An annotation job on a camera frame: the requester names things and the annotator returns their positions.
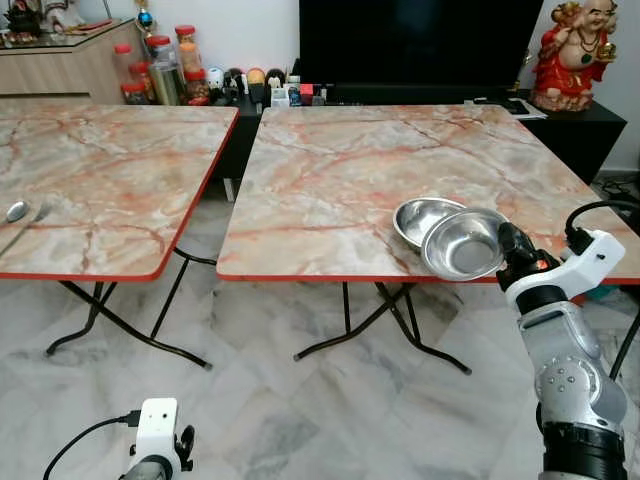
stainless steel bowl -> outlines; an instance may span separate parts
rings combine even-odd
[[[440,278],[466,282],[494,273],[503,261],[498,228],[508,222],[485,208],[469,208],[436,223],[425,235],[422,259]]]
[[[403,203],[393,215],[396,231],[416,250],[427,232],[447,215],[464,210],[464,205],[445,198],[415,198]]]

black cable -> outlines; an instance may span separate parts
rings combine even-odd
[[[622,367],[622,362],[624,362],[624,358],[627,356],[629,352],[629,348],[631,347],[631,343],[633,342],[634,337],[638,333],[638,329],[640,329],[640,312],[636,315],[636,319],[631,324],[631,328],[627,332],[627,336],[624,338],[622,342],[622,346],[618,351],[618,355],[616,356],[615,362],[613,362],[613,366],[611,367],[611,373],[609,373],[609,378],[613,381],[618,378],[618,374],[620,373],[620,367]]]
[[[76,437],[73,440],[67,443],[64,446],[64,448],[60,450],[60,452],[58,452],[58,454],[55,457],[53,457],[53,460],[51,460],[51,463],[49,463],[49,466],[44,472],[43,480],[49,480],[49,475],[51,474],[51,470],[53,470],[53,467],[55,467],[56,463],[58,463],[58,461],[62,458],[62,456],[65,453],[67,453],[67,451],[71,447],[73,447],[76,443],[78,443],[83,437],[85,437],[89,433],[93,432],[94,430],[97,430],[98,428],[104,427],[105,425],[111,425],[112,423],[126,423],[130,427],[137,427],[139,421],[140,421],[140,410],[132,410],[131,412],[129,412],[128,415],[124,415],[122,417],[110,418],[109,420],[103,420],[102,422],[96,423],[95,425],[87,428],[85,431],[83,431],[79,435],[76,435]]]
[[[595,208],[601,208],[601,207],[619,207],[626,210],[629,210],[629,209],[635,210],[640,208],[640,203],[626,202],[624,200],[603,200],[601,202],[588,203],[587,205],[583,205],[582,207],[574,210],[573,213],[569,215],[569,218],[567,218],[565,233],[567,235],[571,235],[575,232],[575,228],[573,227],[573,222],[579,215],[582,215],[584,212],[587,212],[589,210],[593,210]]]

red table edge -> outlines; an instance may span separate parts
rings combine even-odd
[[[471,282],[449,282],[434,276],[376,276],[376,275],[229,275],[216,272],[218,278],[228,282],[293,282],[293,283],[464,283],[498,285],[493,277],[482,277]],[[606,278],[602,285],[640,285],[637,278]]]
[[[204,176],[204,179],[202,180],[202,183],[200,184],[200,187],[198,188],[196,195],[193,197],[193,200],[191,201],[191,204],[189,205],[189,208],[187,209],[187,212],[185,213],[185,216],[182,219],[182,223],[178,227],[178,230],[176,230],[176,234],[174,235],[173,240],[171,240],[171,244],[169,245],[169,248],[167,249],[166,254],[160,261],[160,264],[158,265],[158,268],[155,271],[146,275],[134,275],[134,276],[55,274],[55,273],[2,273],[0,272],[0,279],[55,280],[55,281],[74,281],[74,282],[129,282],[129,283],[153,282],[154,280],[157,280],[164,272],[164,269],[167,266],[167,263],[169,263],[169,258],[171,258],[171,254],[173,253],[173,249],[176,247],[176,245],[178,244],[178,241],[180,240],[180,237],[182,236],[182,233],[187,228],[187,225],[189,224],[189,220],[191,220],[191,215],[193,214],[193,211],[195,210],[198,203],[200,202],[200,197],[204,193],[204,190],[207,187],[207,183],[209,182],[209,178],[213,174],[213,171],[215,170],[215,167],[218,164],[218,161],[220,160],[220,155],[222,154],[222,151],[226,147],[227,142],[229,141],[229,137],[231,137],[231,133],[233,132],[233,129],[236,126],[238,117],[240,116],[240,110],[236,107],[234,108],[236,110],[236,114],[234,115],[233,120],[231,121],[231,124],[227,129],[227,133],[224,139],[222,140],[222,143],[220,144],[220,148],[218,148],[218,151],[216,152],[216,156],[214,157],[213,162],[209,167],[209,170]]]

television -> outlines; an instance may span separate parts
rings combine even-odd
[[[300,0],[302,81],[387,93],[506,90],[542,3]]]

black table leg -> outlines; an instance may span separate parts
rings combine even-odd
[[[367,319],[364,322],[362,322],[358,327],[351,330],[351,320],[350,320],[350,312],[349,312],[349,290],[347,288],[347,284],[343,283],[342,294],[343,294],[343,300],[344,300],[345,332],[346,333],[339,337],[332,338],[331,340],[327,340],[327,341],[318,343],[316,345],[312,345],[311,347],[294,355],[293,359],[295,361],[302,360],[304,357],[311,355],[312,353],[317,352],[318,350],[322,350],[328,347],[333,347],[335,345],[338,345],[340,343],[346,342],[348,340],[351,340],[357,337],[362,332],[364,332],[368,327],[370,327],[373,324],[373,322],[375,322],[378,318],[380,318],[380,316],[384,312],[386,312],[387,310],[390,310],[393,316],[395,317],[396,321],[398,322],[398,325],[400,326],[402,333],[404,333],[404,335],[407,337],[407,340],[409,340],[409,342],[414,347],[416,347],[417,349],[425,353],[428,353],[430,355],[434,355],[438,358],[446,360],[447,362],[450,362],[451,364],[453,364],[456,368],[460,369],[466,375],[471,375],[472,373],[471,369],[467,367],[465,364],[463,364],[462,362],[460,362],[455,357],[452,357],[447,353],[427,347],[426,345],[422,344],[420,340],[420,330],[418,328],[418,322],[416,320],[416,314],[413,308],[413,302],[411,301],[411,295],[410,295],[411,290],[416,286],[415,284],[405,283],[402,285],[400,290],[398,290],[394,294],[389,293],[387,288],[382,283],[376,283],[375,285],[378,288],[378,291],[380,292],[380,294],[382,295],[385,303],[380,307],[378,307],[378,309],[375,312],[373,312],[369,317],[367,317]],[[409,317],[411,319],[411,327],[413,329],[413,333],[411,333],[411,331],[409,330],[409,327],[407,326],[406,321],[404,320],[402,314],[400,313],[400,310],[396,306],[396,302],[400,300],[402,297],[405,297],[405,301],[407,303],[407,310],[409,311]]]
[[[173,353],[174,355],[179,355],[179,356],[181,356],[183,358],[186,358],[187,360],[191,360],[193,363],[195,363],[196,365],[201,366],[202,368],[204,368],[206,370],[211,370],[212,365],[209,362],[206,362],[206,361],[202,360],[201,358],[196,357],[195,355],[187,352],[186,350],[182,350],[182,349],[177,348],[177,347],[172,347],[171,345],[166,345],[164,343],[158,342],[157,340],[154,340],[154,339],[152,339],[150,337],[147,337],[146,335],[140,333],[135,328],[133,328],[131,325],[129,325],[127,322],[122,320],[118,315],[116,315],[111,310],[109,310],[107,307],[102,305],[99,301],[94,299],[91,295],[89,295],[87,292],[85,292],[82,288],[80,288],[75,283],[73,283],[73,282],[60,282],[60,283],[65,288],[67,288],[72,293],[74,293],[76,296],[80,297],[82,300],[87,302],[89,305],[93,306],[96,310],[98,310],[102,315],[104,315],[109,320],[111,320],[113,323],[115,323],[118,327],[123,329],[129,335],[137,338],[141,342],[144,342],[147,345],[151,345],[152,347],[158,348],[160,350],[164,350],[165,352]]]
[[[414,285],[403,285],[399,291],[397,291],[392,295],[392,298],[394,299],[394,301],[398,301],[400,298],[402,298],[403,295],[408,294],[413,287]],[[381,305],[375,312],[369,315],[369,317],[367,317],[367,319],[364,322],[358,325],[354,330],[351,330],[351,321],[350,321],[350,314],[349,314],[349,296],[348,296],[348,289],[347,289],[346,283],[342,284],[342,291],[343,291],[343,297],[344,297],[344,308],[345,308],[344,316],[345,316],[346,333],[339,337],[332,338],[331,340],[327,340],[325,342],[312,345],[311,347],[303,350],[302,352],[295,354],[293,356],[293,359],[296,362],[299,360],[302,360],[304,357],[311,355],[314,352],[317,352],[318,350],[322,350],[328,347],[333,347],[335,345],[338,345],[340,343],[346,342],[347,340],[351,340],[352,338],[357,337],[362,332],[364,332],[368,327],[370,327],[373,324],[373,322],[375,322],[378,318],[380,318],[382,314],[389,309],[389,307],[386,304]]]
[[[433,355],[434,357],[441,358],[442,360],[445,360],[453,364],[456,368],[461,370],[462,373],[464,373],[465,375],[471,375],[472,370],[469,367],[467,367],[464,363],[462,363],[460,360],[458,360],[455,357],[452,357],[448,353],[441,352],[440,350],[436,350],[435,348],[427,347],[426,345],[422,344],[422,342],[420,342],[419,335],[418,336],[412,335],[411,331],[409,330],[409,327],[407,326],[407,323],[405,322],[404,318],[402,317],[402,314],[400,313],[400,310],[398,310],[398,307],[396,306],[393,297],[389,294],[387,287],[385,287],[383,283],[376,283],[376,287],[378,287],[378,291],[382,295],[382,298],[385,299],[386,305],[389,306],[389,310],[391,310],[391,313],[393,314],[396,321],[398,322],[398,325],[400,325],[400,329],[402,330],[402,333],[404,333],[405,337],[407,337],[407,340],[409,340],[411,345],[416,347],[418,350],[428,353],[429,355]],[[414,329],[417,331],[418,326],[417,326],[417,323],[415,322],[415,314],[412,316],[411,322],[414,326]]]
[[[87,302],[90,306],[91,306],[91,310],[89,312],[89,319],[87,320],[87,323],[85,324],[85,326],[82,328],[82,330],[80,330],[77,333],[71,334],[71,335],[67,335],[66,337],[60,338],[59,340],[56,340],[55,342],[53,342],[51,344],[51,346],[49,348],[47,348],[47,355],[53,355],[56,351],[56,349],[62,345],[63,343],[69,342],[71,340],[75,340],[77,338],[80,338],[84,335],[86,335],[87,333],[89,333],[89,331],[93,328],[93,325],[95,323],[95,319],[98,316],[98,314],[102,314],[105,317],[107,317],[107,319],[109,319],[110,321],[112,321],[113,323],[115,323],[118,327],[120,327],[121,329],[123,329],[125,332],[127,332],[129,335],[135,337],[136,339],[140,340],[141,342],[146,343],[147,345],[150,345],[154,348],[158,348],[160,350],[164,350],[165,352],[169,352],[169,353],[173,353],[174,355],[179,355],[183,358],[186,358],[187,360],[192,361],[193,363],[201,366],[202,368],[206,369],[206,370],[211,370],[211,368],[213,367],[209,362],[193,355],[192,353],[187,352],[186,350],[182,350],[180,348],[177,347],[173,347],[171,345],[166,345],[162,342],[158,342],[155,340],[155,337],[158,335],[158,331],[160,330],[160,327],[162,326],[162,322],[164,321],[164,318],[167,314],[167,312],[169,311],[169,307],[171,306],[171,303],[173,301],[173,298],[178,290],[178,287],[180,286],[180,282],[182,281],[182,277],[184,276],[184,273],[187,269],[187,266],[189,265],[189,262],[197,262],[197,263],[204,263],[207,265],[216,265],[217,262],[215,260],[211,260],[208,258],[200,258],[200,257],[195,257],[193,255],[190,255],[182,250],[180,250],[179,248],[175,248],[174,252],[183,257],[185,260],[182,264],[182,267],[180,268],[180,272],[178,273],[175,281],[173,282],[173,285],[171,286],[171,291],[169,292],[169,296],[167,297],[167,300],[165,301],[164,305],[162,306],[162,310],[160,312],[160,315],[158,316],[158,319],[156,320],[155,325],[153,326],[153,330],[151,332],[150,336],[146,336],[143,333],[140,333],[138,330],[136,330],[135,328],[133,328],[131,325],[129,325],[128,323],[126,323],[124,320],[122,320],[122,318],[120,318],[118,315],[116,315],[115,313],[113,313],[111,310],[109,310],[105,304],[107,303],[107,300],[109,300],[109,297],[111,296],[111,293],[113,293],[113,290],[116,287],[116,283],[112,283],[109,288],[107,289],[106,293],[104,294],[104,296],[101,297],[102,294],[102,289],[104,284],[102,282],[98,282],[96,283],[95,287],[94,287],[94,291],[93,291],[93,296],[89,295],[87,292],[85,292],[82,288],[80,288],[78,285],[76,285],[73,282],[68,282],[68,281],[64,281],[64,282],[60,282],[65,288],[67,288],[68,290],[70,290],[73,294],[75,294],[76,296],[78,296],[79,298],[81,298],[82,300],[84,300],[85,302]]]
[[[104,305],[105,303],[107,303],[107,300],[109,300],[109,297],[111,296],[111,293],[113,292],[113,290],[116,288],[116,285],[118,284],[115,282],[112,283],[107,289],[107,293],[104,294],[104,297],[101,297],[102,287],[104,286],[104,283],[97,282],[93,288],[93,298],[95,298],[96,300],[99,300],[101,305]],[[93,328],[93,325],[96,321],[96,317],[98,316],[98,313],[100,312],[93,305],[91,305],[91,310],[89,311],[89,318],[85,326],[82,328],[82,330],[76,333],[72,333],[71,335],[67,335],[66,337],[62,337],[56,340],[55,342],[53,342],[49,346],[49,348],[47,348],[46,350],[47,356],[51,356],[54,353],[56,353],[56,349],[63,343],[67,343],[72,340],[77,340],[78,338],[83,337],[87,333],[89,333]]]

